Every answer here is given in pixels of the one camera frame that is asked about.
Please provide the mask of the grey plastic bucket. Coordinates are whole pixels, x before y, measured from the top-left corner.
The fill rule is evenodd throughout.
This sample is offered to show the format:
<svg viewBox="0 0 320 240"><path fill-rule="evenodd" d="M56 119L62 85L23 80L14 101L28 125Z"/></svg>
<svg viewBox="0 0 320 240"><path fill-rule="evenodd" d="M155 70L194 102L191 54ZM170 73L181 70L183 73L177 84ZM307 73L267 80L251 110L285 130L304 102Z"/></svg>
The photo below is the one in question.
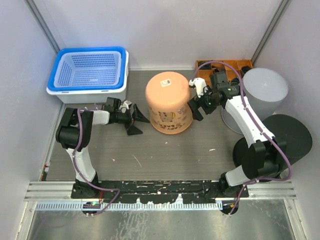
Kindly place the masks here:
<svg viewBox="0 0 320 240"><path fill-rule="evenodd" d="M272 69L253 68L242 79L249 104L261 121L279 108L289 92L287 81Z"/></svg>

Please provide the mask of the blue perforated basket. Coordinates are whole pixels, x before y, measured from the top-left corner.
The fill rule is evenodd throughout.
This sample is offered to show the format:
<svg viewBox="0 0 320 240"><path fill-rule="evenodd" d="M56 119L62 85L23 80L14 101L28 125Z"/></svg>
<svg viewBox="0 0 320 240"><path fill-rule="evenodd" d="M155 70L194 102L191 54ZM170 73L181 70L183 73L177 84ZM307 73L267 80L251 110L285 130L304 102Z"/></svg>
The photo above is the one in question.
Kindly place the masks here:
<svg viewBox="0 0 320 240"><path fill-rule="evenodd" d="M53 87L58 90L98 89L120 81L122 55L118 51L65 53L57 66Z"/></svg>

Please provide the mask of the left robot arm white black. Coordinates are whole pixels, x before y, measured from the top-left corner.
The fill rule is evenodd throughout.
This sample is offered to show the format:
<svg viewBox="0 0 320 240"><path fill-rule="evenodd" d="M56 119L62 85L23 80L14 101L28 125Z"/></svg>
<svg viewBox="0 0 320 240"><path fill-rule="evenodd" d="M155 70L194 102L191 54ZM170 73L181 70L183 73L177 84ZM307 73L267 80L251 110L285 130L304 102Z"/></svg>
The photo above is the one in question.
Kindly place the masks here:
<svg viewBox="0 0 320 240"><path fill-rule="evenodd" d="M135 122L150 123L136 104L129 100L108 97L100 108L94 110L67 107L64 110L55 139L68 153L76 173L73 190L95 198L103 189L99 185L97 171L92 165L88 145L95 125L122 124L127 135L143 132Z"/></svg>

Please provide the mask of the blue plastic tub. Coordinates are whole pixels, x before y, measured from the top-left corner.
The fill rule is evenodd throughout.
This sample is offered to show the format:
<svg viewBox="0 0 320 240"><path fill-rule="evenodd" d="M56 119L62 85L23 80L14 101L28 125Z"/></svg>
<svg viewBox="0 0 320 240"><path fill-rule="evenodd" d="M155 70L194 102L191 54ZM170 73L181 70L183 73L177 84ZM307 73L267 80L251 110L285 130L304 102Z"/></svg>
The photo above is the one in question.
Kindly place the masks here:
<svg viewBox="0 0 320 240"><path fill-rule="evenodd" d="M121 73L120 73L120 79L119 83L117 85L111 86L111 87L99 87L97 89L93 88L85 88L85 89L62 89L58 90L57 88L54 88L53 86L53 80L55 77L55 73L57 71L57 66L59 64L59 61L61 57L66 53L73 53L73 52L95 52L95 51L117 51L121 53ZM56 59L54 61L51 74L47 83L47 87L50 91L53 92L64 92L64 91L90 91L90 90L117 90L121 88L125 83L125 70L126 70L126 50L121 46L107 46L107 47L78 47L78 48L64 48L60 50L56 56Z"/></svg>

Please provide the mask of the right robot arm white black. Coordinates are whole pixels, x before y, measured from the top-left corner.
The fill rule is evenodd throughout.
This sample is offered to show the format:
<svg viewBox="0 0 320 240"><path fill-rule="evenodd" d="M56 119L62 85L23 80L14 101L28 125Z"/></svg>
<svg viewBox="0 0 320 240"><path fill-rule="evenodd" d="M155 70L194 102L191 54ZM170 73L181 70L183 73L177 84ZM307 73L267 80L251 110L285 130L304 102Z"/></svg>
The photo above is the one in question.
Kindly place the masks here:
<svg viewBox="0 0 320 240"><path fill-rule="evenodd" d="M245 96L243 83L232 85L217 78L210 87L203 78L197 77L191 79L188 85L196 90L196 95L188 101L193 119L203 120L199 108L208 115L222 106L244 136L244 143L238 141L232 153L233 159L240 159L240 164L220 176L220 193L231 197L241 185L278 181L284 167L290 166L285 155L286 142L276 139L253 111Z"/></svg>

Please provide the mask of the black plastic bucket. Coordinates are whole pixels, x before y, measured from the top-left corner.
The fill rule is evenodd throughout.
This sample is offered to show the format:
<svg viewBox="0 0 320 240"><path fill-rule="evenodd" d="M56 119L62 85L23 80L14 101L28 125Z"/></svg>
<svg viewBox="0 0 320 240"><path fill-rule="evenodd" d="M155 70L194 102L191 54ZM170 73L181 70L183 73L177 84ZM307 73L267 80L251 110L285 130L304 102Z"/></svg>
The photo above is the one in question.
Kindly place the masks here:
<svg viewBox="0 0 320 240"><path fill-rule="evenodd" d="M275 114L262 121L264 126L275 137L278 144L292 165L309 153L313 140L306 126L294 117L285 114ZM242 166L248 178L268 177L276 178L288 168L283 157L268 141L258 140L248 146L246 139L241 138L232 152L236 167Z"/></svg>

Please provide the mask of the orange plastic bucket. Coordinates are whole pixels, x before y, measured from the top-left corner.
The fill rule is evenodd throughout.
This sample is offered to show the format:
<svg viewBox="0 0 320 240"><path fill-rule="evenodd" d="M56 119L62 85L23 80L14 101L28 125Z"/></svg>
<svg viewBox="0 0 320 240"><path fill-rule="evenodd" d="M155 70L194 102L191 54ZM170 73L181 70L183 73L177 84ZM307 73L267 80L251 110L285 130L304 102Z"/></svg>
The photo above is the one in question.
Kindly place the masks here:
<svg viewBox="0 0 320 240"><path fill-rule="evenodd" d="M191 89L186 77L166 71L153 76L145 88L149 118L152 126L167 135L184 132L193 121L188 106Z"/></svg>

